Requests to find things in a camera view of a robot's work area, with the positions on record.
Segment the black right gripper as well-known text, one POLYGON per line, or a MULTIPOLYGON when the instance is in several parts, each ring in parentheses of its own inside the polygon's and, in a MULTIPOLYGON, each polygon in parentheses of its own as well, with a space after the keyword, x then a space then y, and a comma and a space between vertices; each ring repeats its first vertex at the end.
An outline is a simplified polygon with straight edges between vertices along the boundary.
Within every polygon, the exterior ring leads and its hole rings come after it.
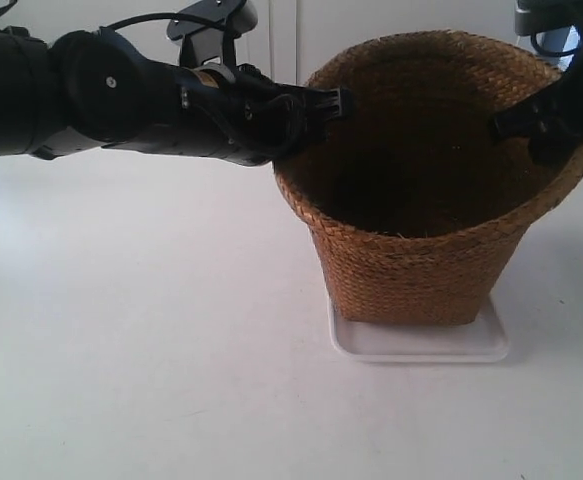
POLYGON ((562 76, 490 118, 493 141, 527 138, 534 164, 557 166, 583 145, 583 48, 562 76))

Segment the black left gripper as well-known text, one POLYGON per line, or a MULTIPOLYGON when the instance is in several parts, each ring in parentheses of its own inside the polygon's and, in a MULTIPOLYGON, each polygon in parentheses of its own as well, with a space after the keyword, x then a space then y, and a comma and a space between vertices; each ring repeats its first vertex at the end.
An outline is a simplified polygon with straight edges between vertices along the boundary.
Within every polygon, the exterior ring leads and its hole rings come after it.
POLYGON ((284 160, 323 142, 326 122, 354 110, 347 88, 278 84, 250 64, 172 67, 171 73, 180 97, 174 155, 243 166, 284 160))

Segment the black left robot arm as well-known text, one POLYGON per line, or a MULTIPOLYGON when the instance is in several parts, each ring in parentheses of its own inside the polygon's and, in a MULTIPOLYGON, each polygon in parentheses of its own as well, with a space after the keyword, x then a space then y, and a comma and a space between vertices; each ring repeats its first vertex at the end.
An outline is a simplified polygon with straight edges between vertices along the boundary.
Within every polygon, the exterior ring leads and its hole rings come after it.
POLYGON ((186 68, 109 28, 53 44, 0 33, 0 156, 92 149, 260 166, 322 142, 352 94, 279 84, 250 64, 186 68))

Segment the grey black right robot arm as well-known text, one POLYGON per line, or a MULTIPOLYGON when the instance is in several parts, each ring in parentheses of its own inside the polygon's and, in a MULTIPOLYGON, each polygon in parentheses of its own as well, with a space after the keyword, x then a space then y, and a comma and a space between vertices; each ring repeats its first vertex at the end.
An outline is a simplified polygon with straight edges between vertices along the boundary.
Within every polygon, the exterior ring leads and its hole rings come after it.
POLYGON ((583 1, 517 1, 515 31, 528 37, 544 58, 570 56, 558 80, 515 105, 494 114, 489 130, 494 142, 512 138, 529 141, 536 164, 563 163, 583 146, 583 1), (537 41, 540 33, 573 27, 579 43, 568 51, 549 51, 537 41))

